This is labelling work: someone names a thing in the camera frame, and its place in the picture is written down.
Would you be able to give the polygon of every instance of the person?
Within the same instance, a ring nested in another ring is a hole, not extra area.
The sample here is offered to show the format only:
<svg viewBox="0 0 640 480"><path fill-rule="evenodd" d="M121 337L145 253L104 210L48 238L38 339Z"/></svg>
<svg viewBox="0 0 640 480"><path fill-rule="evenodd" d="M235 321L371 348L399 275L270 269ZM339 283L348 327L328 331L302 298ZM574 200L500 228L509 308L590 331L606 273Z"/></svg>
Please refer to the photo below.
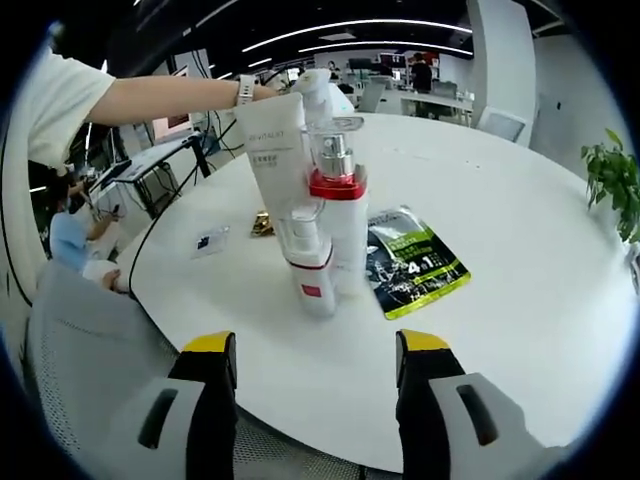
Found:
<svg viewBox="0 0 640 480"><path fill-rule="evenodd" d="M49 227L52 258L109 290L126 293L127 282L109 260L120 238L116 215L108 213L90 228L85 226L69 212L72 189L61 177L48 188L56 212Z"/></svg>
<svg viewBox="0 0 640 480"><path fill-rule="evenodd" d="M418 93L431 93L431 67L424 61L424 57L420 52L413 55L413 65L411 66L411 77L413 79L413 88ZM429 104L424 102L416 102L416 116L420 118L429 118Z"/></svg>
<svg viewBox="0 0 640 480"><path fill-rule="evenodd" d="M413 55L414 63L411 67L411 77L413 79L413 88L419 93L431 92L431 67L424 61L424 57L420 52Z"/></svg>
<svg viewBox="0 0 640 480"><path fill-rule="evenodd" d="M327 65L329 67L329 71L331 72L331 80L340 80L340 69L336 67L336 62L333 60L329 60Z"/></svg>
<svg viewBox="0 0 640 480"><path fill-rule="evenodd" d="M3 243L9 252L12 295L0 297L26 309L47 261L26 188L27 159L52 168L69 156L69 146L85 122L121 126L186 113L233 108L240 83L183 76L114 78L44 48L15 97L2 155ZM253 101L277 95L256 85Z"/></svg>

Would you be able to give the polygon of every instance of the office desk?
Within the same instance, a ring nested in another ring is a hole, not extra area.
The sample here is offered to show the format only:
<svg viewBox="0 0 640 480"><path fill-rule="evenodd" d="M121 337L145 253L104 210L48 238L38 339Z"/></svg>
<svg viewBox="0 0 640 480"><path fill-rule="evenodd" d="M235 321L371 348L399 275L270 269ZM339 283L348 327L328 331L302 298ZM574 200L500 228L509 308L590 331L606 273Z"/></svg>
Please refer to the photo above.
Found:
<svg viewBox="0 0 640 480"><path fill-rule="evenodd" d="M454 98L441 97L432 93L415 93L401 90L385 90L382 99L378 104L378 113L388 113L394 115L408 115L410 102L431 103L433 105L442 105L451 107L460 112L473 112L473 103L466 100L457 100Z"/></svg>
<svg viewBox="0 0 640 480"><path fill-rule="evenodd" d="M396 321L366 285L334 318L308 317L276 240L249 237L262 202L243 156L158 222L133 275L140 302L177 349L235 331L238 404L351 462L402 469L401 328L445 339L467 372L522 407L545 445L574 440L615 382L636 308L624 251L587 213L585 182L477 130L362 116L355 154L368 165L371 211L409 205L470 270L468 285ZM215 225L230 226L225 249L192 260L194 236Z"/></svg>
<svg viewBox="0 0 640 480"><path fill-rule="evenodd" d="M149 216L153 219L159 213L160 209L157 208L156 203L153 201L153 196L148 188L146 188L143 179L156 168L161 167L166 163L170 157L175 155L181 150L191 148L196 158L196 163L200 170L202 170L202 174L205 177L208 177L211 174L207 161L204 157L204 153L202 152L202 148L200 148L200 136L198 135L190 135L183 139L174 140L172 142L168 142L162 145L156 145L154 147L148 148L137 155L135 155L131 159L131 165L125 171L123 171L120 175L114 178L114 182L117 183L129 183L133 185L138 192L138 195L142 199L142 202L145 206L145 209L149 213ZM171 168L167 165L166 171L168 172L165 180L175 180L175 178L171 174ZM158 186L162 190L167 190L165 192L165 196L171 195L171 188L177 188L177 182L171 181L169 186L165 186L160 180L160 177L157 179Z"/></svg>

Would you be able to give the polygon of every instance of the wristwatch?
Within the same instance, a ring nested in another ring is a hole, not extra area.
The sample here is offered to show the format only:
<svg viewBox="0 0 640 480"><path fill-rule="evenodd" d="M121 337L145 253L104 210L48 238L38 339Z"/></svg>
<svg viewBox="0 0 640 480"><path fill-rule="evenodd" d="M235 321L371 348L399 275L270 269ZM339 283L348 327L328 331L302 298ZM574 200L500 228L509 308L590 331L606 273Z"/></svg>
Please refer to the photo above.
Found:
<svg viewBox="0 0 640 480"><path fill-rule="evenodd" d="M255 77L253 75L240 75L240 89L236 105L245 105L253 101L253 88L255 87Z"/></svg>

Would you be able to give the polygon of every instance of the green package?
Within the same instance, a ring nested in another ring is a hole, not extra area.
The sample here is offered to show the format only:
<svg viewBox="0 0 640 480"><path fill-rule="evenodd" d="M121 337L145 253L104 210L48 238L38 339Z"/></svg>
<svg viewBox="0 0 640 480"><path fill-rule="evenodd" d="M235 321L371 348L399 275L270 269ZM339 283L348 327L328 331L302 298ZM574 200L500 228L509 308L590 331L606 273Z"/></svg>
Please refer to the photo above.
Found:
<svg viewBox="0 0 640 480"><path fill-rule="evenodd" d="M471 279L462 262L404 205L369 219L367 276L389 320L423 307Z"/></svg>

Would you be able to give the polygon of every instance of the red label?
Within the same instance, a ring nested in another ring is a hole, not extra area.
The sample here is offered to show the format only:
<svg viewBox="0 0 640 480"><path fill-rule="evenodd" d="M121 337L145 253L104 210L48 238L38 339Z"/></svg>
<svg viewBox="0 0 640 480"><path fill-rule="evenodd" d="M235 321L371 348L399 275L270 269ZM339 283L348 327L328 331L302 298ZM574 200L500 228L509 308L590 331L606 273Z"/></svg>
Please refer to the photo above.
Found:
<svg viewBox="0 0 640 480"><path fill-rule="evenodd" d="M320 291L320 287L312 287L311 285L300 285L302 287L302 291L305 295L309 295L310 297L321 297L322 292Z"/></svg>

